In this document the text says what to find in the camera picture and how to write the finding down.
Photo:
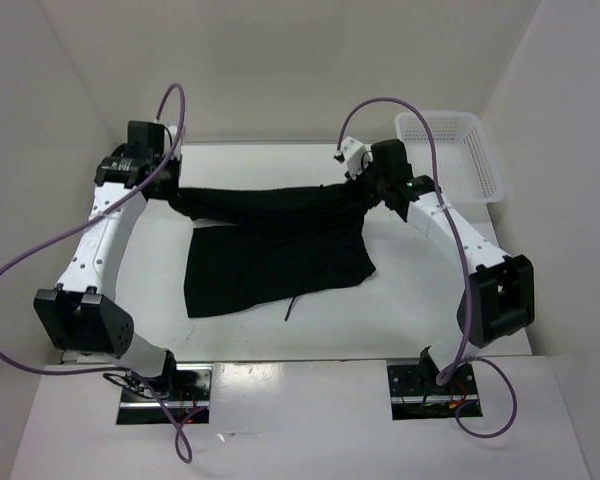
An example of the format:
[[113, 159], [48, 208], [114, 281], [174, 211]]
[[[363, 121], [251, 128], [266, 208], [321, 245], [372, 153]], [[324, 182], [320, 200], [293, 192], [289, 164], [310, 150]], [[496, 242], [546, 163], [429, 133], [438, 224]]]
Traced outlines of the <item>black shorts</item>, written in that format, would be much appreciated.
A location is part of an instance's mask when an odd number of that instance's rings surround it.
[[169, 205], [209, 223], [194, 230], [188, 252], [183, 294], [191, 319], [354, 287], [376, 271], [362, 235], [369, 205], [351, 183], [186, 188]]

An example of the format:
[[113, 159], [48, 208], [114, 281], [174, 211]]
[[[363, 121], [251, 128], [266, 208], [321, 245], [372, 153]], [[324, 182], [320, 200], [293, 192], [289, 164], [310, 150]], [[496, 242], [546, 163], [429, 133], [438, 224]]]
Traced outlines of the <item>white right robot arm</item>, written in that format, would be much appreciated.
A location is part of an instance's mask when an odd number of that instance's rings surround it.
[[347, 168], [350, 179], [375, 203], [384, 203], [424, 235], [463, 275], [456, 325], [420, 354], [420, 385], [440, 393], [460, 365], [534, 321], [533, 265], [526, 256], [512, 256], [485, 238], [436, 193], [431, 177], [416, 177], [400, 141], [358, 146]]

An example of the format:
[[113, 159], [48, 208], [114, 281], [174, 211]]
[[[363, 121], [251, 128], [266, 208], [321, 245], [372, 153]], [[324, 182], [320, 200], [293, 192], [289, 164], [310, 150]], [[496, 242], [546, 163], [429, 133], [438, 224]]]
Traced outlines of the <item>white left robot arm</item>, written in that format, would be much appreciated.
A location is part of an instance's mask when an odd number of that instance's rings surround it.
[[151, 199], [178, 188], [184, 130], [131, 121], [127, 141], [98, 165], [89, 215], [76, 251], [56, 285], [37, 291], [33, 307], [59, 350], [96, 355], [127, 369], [125, 385], [165, 400], [180, 385], [175, 357], [135, 331], [117, 305], [116, 285], [133, 228]]

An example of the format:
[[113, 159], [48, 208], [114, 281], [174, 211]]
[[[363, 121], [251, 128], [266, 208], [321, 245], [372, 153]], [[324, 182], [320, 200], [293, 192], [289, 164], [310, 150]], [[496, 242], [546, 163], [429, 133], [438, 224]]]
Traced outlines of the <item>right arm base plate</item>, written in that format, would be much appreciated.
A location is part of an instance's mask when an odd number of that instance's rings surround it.
[[431, 420], [481, 417], [474, 371], [463, 365], [444, 387], [427, 383], [416, 360], [388, 361], [386, 364], [392, 419]]

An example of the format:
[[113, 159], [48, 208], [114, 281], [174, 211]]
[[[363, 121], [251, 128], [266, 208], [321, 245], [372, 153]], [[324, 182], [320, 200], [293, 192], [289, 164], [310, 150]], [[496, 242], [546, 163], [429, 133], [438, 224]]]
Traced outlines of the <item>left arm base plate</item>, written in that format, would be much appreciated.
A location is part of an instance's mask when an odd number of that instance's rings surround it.
[[[157, 389], [158, 397], [180, 424], [207, 424], [214, 366], [210, 363], [180, 363], [175, 385], [169, 392]], [[110, 382], [121, 388], [116, 424], [121, 426], [169, 424], [158, 400], [136, 378], [110, 374]]]

